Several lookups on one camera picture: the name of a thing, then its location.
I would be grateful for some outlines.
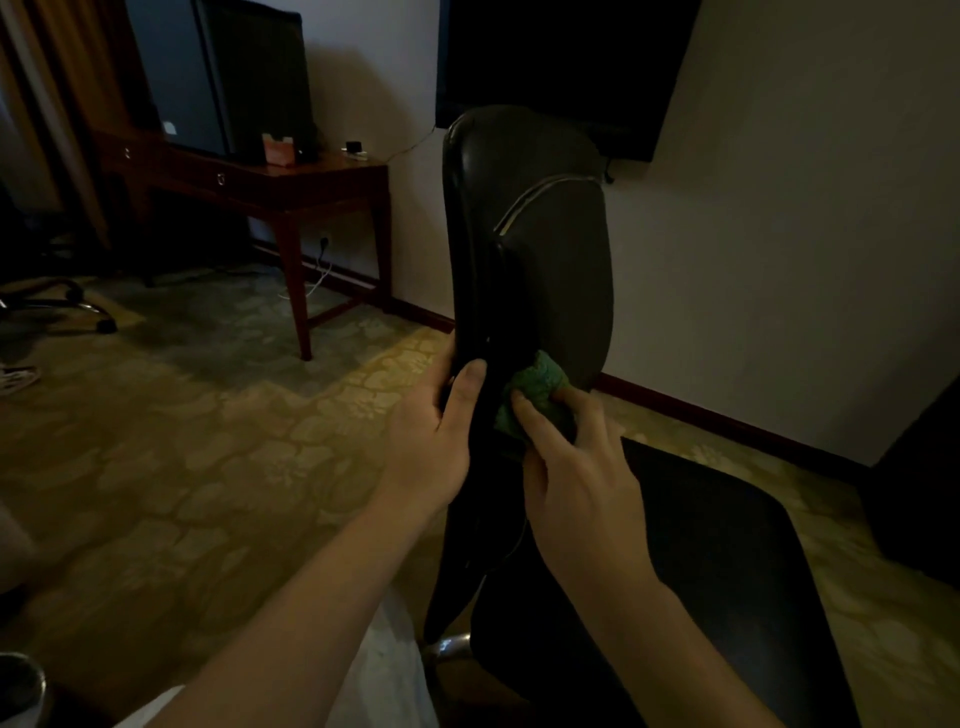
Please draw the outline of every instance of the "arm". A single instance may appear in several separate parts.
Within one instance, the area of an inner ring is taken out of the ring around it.
[[[369,505],[204,667],[151,728],[325,725],[400,564],[467,476],[468,431],[486,365],[457,376],[441,415],[452,337],[391,418]]]
[[[652,728],[781,726],[657,579],[643,497],[599,400],[564,389],[571,445],[520,393],[534,447],[523,463],[527,517],[547,567]]]

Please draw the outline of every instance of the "finger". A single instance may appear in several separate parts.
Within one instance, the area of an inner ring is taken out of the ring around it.
[[[527,519],[535,528],[540,524],[546,501],[546,483],[546,463],[534,448],[528,447],[523,456],[523,503]]]
[[[456,352],[456,336],[451,333],[446,337],[444,347],[433,357],[430,366],[420,377],[415,389],[424,395],[429,395],[434,404],[440,402],[440,392],[450,381],[450,367],[453,366],[453,356]]]
[[[566,441],[553,423],[543,417],[533,403],[523,396],[522,392],[514,390],[511,394],[511,403],[520,426],[533,440],[534,447],[544,461],[556,462],[573,451],[573,446]]]
[[[470,432],[470,421],[473,419],[473,408],[480,389],[487,378],[487,362],[483,359],[474,359],[453,380],[450,398],[446,401],[444,418],[440,422],[440,430],[449,432],[454,438],[467,442]]]
[[[603,404],[581,389],[563,387],[553,393],[553,399],[562,402],[573,410],[577,418],[577,446],[591,449],[597,446],[606,448],[610,444],[607,432],[607,416]]]
[[[626,455],[623,454],[623,436],[626,432],[626,427],[616,420],[612,420],[609,417],[607,418],[607,435],[610,438],[610,447],[613,449],[613,454],[624,462],[626,462],[627,459]]]

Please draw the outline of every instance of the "wooden desk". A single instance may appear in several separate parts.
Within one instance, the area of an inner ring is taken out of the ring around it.
[[[310,329],[363,302],[386,304],[392,296],[390,184],[383,162],[323,154],[314,164],[286,169],[249,166],[171,146],[161,136],[95,132],[100,163],[127,185],[134,216],[145,224],[150,187],[179,192],[264,220],[274,231],[293,308],[300,357],[313,358]],[[365,296],[309,317],[300,253],[300,223],[368,208],[376,236],[379,284]]]

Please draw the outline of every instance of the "baseboard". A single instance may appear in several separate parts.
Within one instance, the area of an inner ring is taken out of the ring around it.
[[[870,468],[866,465],[841,455],[798,443],[782,435],[721,415],[719,412],[641,387],[639,384],[633,384],[617,376],[600,375],[596,389],[621,400],[660,412],[661,415],[672,417],[674,420],[700,427],[740,445],[746,445],[748,448],[774,455],[812,473],[856,485],[862,482],[870,472]]]
[[[257,258],[268,265],[279,266],[279,254],[266,247],[260,247],[260,245],[258,243],[254,247]],[[309,262],[309,258],[304,259],[304,263]],[[359,296],[370,290],[370,285],[364,280],[364,277],[358,277],[357,274],[345,269],[337,269],[335,272],[340,273],[344,278],[333,275],[327,276],[323,282],[324,288],[329,288],[345,296]],[[304,265],[303,274],[308,280],[316,280],[320,275],[315,267],[309,265]],[[346,278],[350,276],[362,282]],[[386,302],[384,310],[400,318],[422,326],[435,328],[444,333],[450,333],[453,330],[453,319],[397,298],[391,298]],[[600,392],[633,404],[639,404],[641,407],[652,409],[654,412],[672,417],[682,423],[700,427],[707,432],[740,443],[740,445],[746,445],[748,448],[766,452],[818,475],[857,485],[864,482],[866,476],[871,472],[871,469],[866,465],[861,465],[846,457],[812,448],[810,445],[798,443],[765,429],[741,423],[732,417],[678,400],[647,387],[641,387],[639,384],[633,384],[617,376],[600,375],[595,388]]]
[[[450,333],[453,330],[453,319],[397,298],[391,299],[389,312],[395,316],[399,316],[401,319],[407,319],[415,324],[435,328],[437,331],[442,331],[443,333]]]
[[[251,247],[253,251],[253,259],[256,262],[273,266],[275,268],[279,268],[280,270],[283,269],[283,263],[280,262],[280,253],[273,243],[256,240],[253,241]],[[320,279],[321,274],[322,272],[317,270],[313,259],[304,256],[304,279],[308,282],[315,283],[318,279]],[[375,284],[376,279],[371,279],[360,273],[354,273],[346,268],[341,268],[340,266],[334,266],[330,275],[324,278],[324,281],[321,283],[321,287],[328,288],[331,291],[335,291],[343,296],[356,298],[358,296],[363,296],[367,293],[370,293]]]

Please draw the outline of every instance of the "power cord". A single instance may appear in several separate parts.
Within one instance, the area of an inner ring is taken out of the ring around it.
[[[327,249],[327,247],[329,247],[329,245],[330,245],[330,239],[329,239],[329,238],[322,237],[322,238],[320,239],[320,254],[317,255],[316,257],[314,257],[314,261],[316,262],[317,270],[318,270],[318,271],[322,271],[322,272],[321,272],[320,277],[317,279],[317,282],[313,284],[313,287],[310,288],[309,291],[307,291],[307,293],[306,293],[306,297],[307,297],[307,298],[310,298],[310,297],[314,294],[314,292],[315,292],[318,288],[320,288],[321,283],[323,283],[324,280],[326,280],[326,277],[330,275],[330,271],[333,270],[333,263],[332,263],[332,262],[329,263],[329,264],[326,266],[326,270],[325,270],[325,271],[324,271],[324,270],[322,269],[322,267],[321,267],[321,263],[324,261],[324,255],[326,255],[326,249]],[[282,293],[278,293],[277,295],[280,296],[284,301],[290,301],[290,297],[289,297],[289,296],[284,296]]]
[[[394,153],[391,154],[389,157],[387,157],[387,164],[390,164],[390,162],[392,162],[392,161],[393,161],[394,159],[396,159],[397,157],[402,157],[403,155],[407,154],[408,152],[413,152],[413,151],[414,151],[415,149],[417,149],[417,147],[419,147],[424,141],[426,141],[427,139],[429,139],[430,136],[433,135],[433,132],[435,132],[436,130],[437,130],[437,125],[434,124],[434,125],[433,125],[433,128],[432,128],[429,132],[427,132],[427,133],[426,133],[426,136],[425,136],[423,139],[421,139],[419,142],[417,142],[417,143],[414,144],[413,146],[407,147],[406,149],[401,149],[399,152],[394,152]]]

